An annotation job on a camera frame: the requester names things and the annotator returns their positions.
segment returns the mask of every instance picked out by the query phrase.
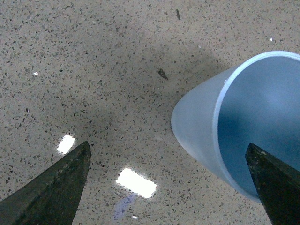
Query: terrazzo floor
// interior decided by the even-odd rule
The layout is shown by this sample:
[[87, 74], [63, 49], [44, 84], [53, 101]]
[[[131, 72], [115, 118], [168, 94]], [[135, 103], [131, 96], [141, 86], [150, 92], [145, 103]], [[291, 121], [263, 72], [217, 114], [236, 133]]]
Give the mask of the terrazzo floor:
[[[299, 7], [1, 0], [0, 200], [62, 158], [59, 143], [74, 137], [92, 152], [74, 225], [270, 225], [261, 204], [181, 148], [170, 120], [181, 97], [214, 75], [266, 51], [299, 53]], [[155, 193], [119, 185], [125, 168]]]

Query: light blue cup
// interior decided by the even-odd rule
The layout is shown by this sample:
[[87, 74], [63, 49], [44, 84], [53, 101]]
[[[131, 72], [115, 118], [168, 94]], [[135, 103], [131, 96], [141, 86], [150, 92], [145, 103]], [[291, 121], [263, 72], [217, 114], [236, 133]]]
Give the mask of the light blue cup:
[[250, 142], [300, 170], [300, 55], [266, 52], [214, 76], [178, 102], [171, 124], [192, 157], [259, 202]]

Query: blue smudge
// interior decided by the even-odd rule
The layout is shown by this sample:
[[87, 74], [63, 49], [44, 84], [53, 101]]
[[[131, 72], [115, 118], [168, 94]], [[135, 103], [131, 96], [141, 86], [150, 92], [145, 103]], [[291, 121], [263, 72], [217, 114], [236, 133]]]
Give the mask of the blue smudge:
[[128, 210], [130, 204], [135, 202], [136, 194], [131, 194], [123, 199], [121, 199], [114, 207], [114, 219], [121, 219], [126, 211]]

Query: dark speck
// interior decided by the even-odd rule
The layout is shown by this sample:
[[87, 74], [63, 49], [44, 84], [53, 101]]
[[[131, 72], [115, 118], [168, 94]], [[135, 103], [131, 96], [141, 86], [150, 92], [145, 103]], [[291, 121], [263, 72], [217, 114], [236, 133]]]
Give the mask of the dark speck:
[[177, 18], [180, 20], [180, 15], [179, 15], [179, 10], [178, 9], [176, 10], [176, 15], [177, 15]]
[[165, 72], [163, 71], [163, 69], [160, 69], [159, 72], [158, 72], [158, 74], [159, 74], [162, 78], [168, 80], [168, 77], [165, 75]]

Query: speckled floor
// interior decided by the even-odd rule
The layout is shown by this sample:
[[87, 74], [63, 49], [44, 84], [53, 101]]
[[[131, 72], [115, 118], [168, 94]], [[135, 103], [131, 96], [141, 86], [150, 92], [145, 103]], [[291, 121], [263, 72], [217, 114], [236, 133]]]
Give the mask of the speckled floor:
[[[71, 134], [92, 147], [74, 225], [270, 225], [261, 204], [181, 148], [170, 120], [221, 71], [270, 50], [299, 53], [299, 6], [1, 0], [0, 200], [62, 158]], [[154, 182], [154, 195], [118, 185], [124, 168]]]

